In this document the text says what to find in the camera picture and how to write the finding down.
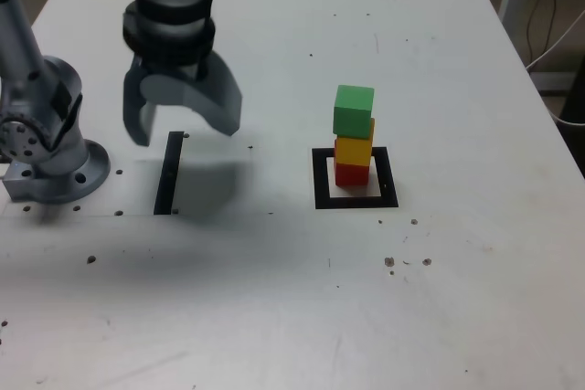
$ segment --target metal base plate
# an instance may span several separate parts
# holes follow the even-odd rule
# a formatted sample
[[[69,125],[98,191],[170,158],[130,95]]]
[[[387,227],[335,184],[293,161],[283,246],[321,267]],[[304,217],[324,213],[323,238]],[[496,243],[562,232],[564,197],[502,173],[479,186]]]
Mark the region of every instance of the metal base plate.
[[[85,141],[88,160],[75,171],[56,177],[35,177],[26,163],[13,161],[6,171],[4,186],[13,201],[36,201],[55,205],[78,200],[95,191],[110,173],[110,158],[96,142]]]

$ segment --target black square frame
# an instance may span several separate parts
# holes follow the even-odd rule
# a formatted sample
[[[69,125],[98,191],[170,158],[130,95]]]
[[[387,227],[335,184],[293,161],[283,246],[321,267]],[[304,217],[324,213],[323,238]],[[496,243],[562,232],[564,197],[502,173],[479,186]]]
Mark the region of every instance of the black square frame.
[[[315,209],[372,209],[380,207],[398,207],[396,188],[390,169],[388,150],[385,146],[372,148],[372,157],[376,162],[380,196],[340,196],[329,194],[329,175],[327,158],[334,156],[333,148],[313,148],[313,183]]]

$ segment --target green cube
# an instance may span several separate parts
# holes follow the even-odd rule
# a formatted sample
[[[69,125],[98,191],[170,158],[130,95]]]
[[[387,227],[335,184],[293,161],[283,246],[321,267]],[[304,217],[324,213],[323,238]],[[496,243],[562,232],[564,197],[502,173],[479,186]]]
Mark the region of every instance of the green cube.
[[[341,137],[369,137],[374,89],[339,86],[333,112],[333,133]]]

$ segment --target stacked blocks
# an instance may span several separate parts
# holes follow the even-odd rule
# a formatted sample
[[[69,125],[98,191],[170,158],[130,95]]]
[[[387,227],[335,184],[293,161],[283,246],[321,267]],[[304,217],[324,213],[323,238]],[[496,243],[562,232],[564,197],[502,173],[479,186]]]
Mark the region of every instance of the stacked blocks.
[[[367,185],[374,141],[374,89],[339,86],[335,98],[335,184]]]

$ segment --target white cable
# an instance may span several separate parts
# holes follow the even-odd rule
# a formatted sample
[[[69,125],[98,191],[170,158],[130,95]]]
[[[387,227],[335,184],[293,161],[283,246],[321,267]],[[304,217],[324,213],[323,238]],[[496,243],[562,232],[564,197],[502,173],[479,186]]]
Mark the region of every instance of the white cable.
[[[571,127],[585,127],[585,123],[575,123],[575,122],[563,121],[559,116],[557,116],[552,111],[548,111],[548,112],[550,113],[550,116],[552,117],[552,119],[554,119],[555,121],[560,122],[564,125],[568,125]]]
[[[548,50],[542,54],[540,57],[538,57],[537,59],[535,59],[533,62],[531,62],[528,66],[526,66],[526,70],[530,69],[531,67],[533,67],[535,64],[537,64],[545,55],[548,55],[548,52],[550,52],[552,49],[554,49],[558,43],[560,43],[560,41],[567,36],[567,34],[570,32],[570,30],[577,25],[577,22],[579,22],[581,20],[581,18],[585,16],[585,9],[583,10],[583,12],[581,14],[579,14],[579,17],[577,17],[577,19],[573,22],[573,24],[571,26],[569,26],[569,28],[565,31],[565,34],[563,34],[562,36],[560,36],[560,38],[557,40],[557,42],[552,45],[551,47],[548,48]]]
[[[548,48],[548,50],[542,54],[540,57],[538,57],[537,59],[535,59],[533,62],[531,62],[528,66],[526,66],[526,70],[530,69],[531,67],[533,67],[535,64],[537,64],[545,55],[548,55],[548,52],[550,52],[552,49],[554,49],[558,43],[560,43],[560,41],[567,36],[567,34],[570,32],[570,30],[577,25],[577,23],[581,20],[581,18],[585,16],[585,9],[581,12],[581,14],[579,14],[579,17],[577,17],[575,19],[575,21],[571,24],[571,26],[569,26],[567,28],[567,30],[565,31],[565,33],[560,36],[560,38],[555,42],[554,45],[552,45],[551,47]],[[563,121],[560,117],[558,117],[555,113],[553,113],[552,111],[548,110],[548,113],[550,113],[550,116],[552,117],[552,119],[554,119],[557,122],[560,122],[564,125],[568,125],[570,127],[585,127],[585,123],[575,123],[575,122],[569,122],[569,121]]]

